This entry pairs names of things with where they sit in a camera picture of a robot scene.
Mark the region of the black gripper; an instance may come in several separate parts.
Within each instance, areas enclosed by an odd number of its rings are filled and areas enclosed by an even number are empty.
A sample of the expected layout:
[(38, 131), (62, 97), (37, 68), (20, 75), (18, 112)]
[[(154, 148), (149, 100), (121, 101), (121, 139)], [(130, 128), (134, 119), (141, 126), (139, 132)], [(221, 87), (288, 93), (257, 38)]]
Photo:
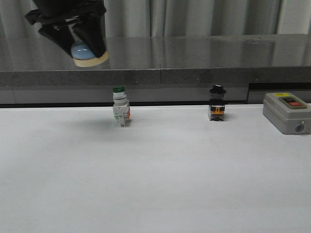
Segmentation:
[(101, 17), (106, 8), (101, 0), (35, 0), (36, 9), (25, 15), (27, 21), (44, 24), (39, 33), (60, 47), (69, 57), (72, 57), (71, 46), (74, 38), (68, 26), (55, 29), (51, 24), (69, 19), (81, 20), (72, 29), (85, 42), (95, 57), (101, 57), (106, 52), (101, 30)]

